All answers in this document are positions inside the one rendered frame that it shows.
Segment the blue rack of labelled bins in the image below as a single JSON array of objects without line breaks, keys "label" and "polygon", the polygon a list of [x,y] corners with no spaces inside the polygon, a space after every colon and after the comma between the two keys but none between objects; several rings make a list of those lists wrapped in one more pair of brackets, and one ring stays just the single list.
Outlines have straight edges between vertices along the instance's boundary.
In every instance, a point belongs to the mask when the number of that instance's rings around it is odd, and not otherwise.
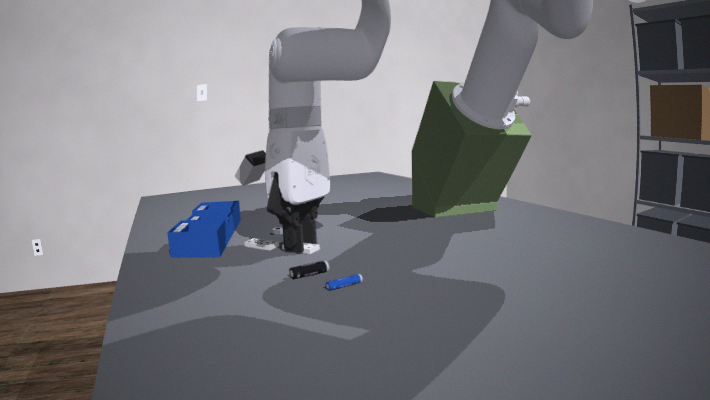
[{"label": "blue rack of labelled bins", "polygon": [[200,203],[167,232],[171,258],[221,257],[240,221],[239,201]]}]

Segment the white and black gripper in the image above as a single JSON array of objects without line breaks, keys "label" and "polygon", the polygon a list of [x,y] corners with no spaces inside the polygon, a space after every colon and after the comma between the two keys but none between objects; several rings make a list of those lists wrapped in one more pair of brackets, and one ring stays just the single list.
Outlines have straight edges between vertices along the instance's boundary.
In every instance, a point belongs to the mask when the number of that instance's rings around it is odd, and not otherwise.
[{"label": "white and black gripper", "polygon": [[267,211],[282,224],[286,251],[301,253],[304,243],[317,245],[314,219],[330,191],[327,146],[320,129],[322,126],[269,129],[265,157]]}]

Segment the white domino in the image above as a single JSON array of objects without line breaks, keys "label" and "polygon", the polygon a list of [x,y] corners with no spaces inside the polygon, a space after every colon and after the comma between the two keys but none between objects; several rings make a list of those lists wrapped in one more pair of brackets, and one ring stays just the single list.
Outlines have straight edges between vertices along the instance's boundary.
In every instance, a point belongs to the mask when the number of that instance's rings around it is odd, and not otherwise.
[{"label": "white domino", "polygon": [[[284,244],[282,245],[282,249],[285,250]],[[311,254],[311,253],[316,252],[318,250],[320,250],[320,245],[304,243],[304,251],[301,253]]]},{"label": "white domino", "polygon": [[279,242],[262,240],[262,239],[255,239],[255,238],[248,240],[244,243],[245,243],[246,247],[258,248],[258,249],[264,249],[264,250],[272,250],[276,247],[279,247]]}]

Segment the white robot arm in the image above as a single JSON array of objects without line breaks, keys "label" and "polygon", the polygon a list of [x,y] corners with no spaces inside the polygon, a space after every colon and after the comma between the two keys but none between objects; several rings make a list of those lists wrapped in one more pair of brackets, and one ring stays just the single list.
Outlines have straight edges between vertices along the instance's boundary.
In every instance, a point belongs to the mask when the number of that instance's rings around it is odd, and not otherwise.
[{"label": "white robot arm", "polygon": [[[321,81],[356,81],[374,71],[390,32],[390,4],[361,1],[355,29],[292,27],[272,41],[269,129],[321,126]],[[455,106],[482,126],[509,128],[514,107],[530,105],[518,89],[539,25],[572,39],[587,28],[592,9],[593,0],[491,0],[465,83],[453,89]],[[260,180],[265,157],[263,150],[245,155],[235,174],[242,186]]]}]

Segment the blue battery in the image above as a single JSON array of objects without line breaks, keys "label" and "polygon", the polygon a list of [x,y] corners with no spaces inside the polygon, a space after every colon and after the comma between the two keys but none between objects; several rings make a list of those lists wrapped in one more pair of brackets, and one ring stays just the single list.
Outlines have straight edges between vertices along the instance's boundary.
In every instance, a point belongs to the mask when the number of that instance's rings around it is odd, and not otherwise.
[{"label": "blue battery", "polygon": [[352,275],[336,280],[326,282],[326,288],[328,291],[350,286],[362,282],[362,276],[360,274]]}]

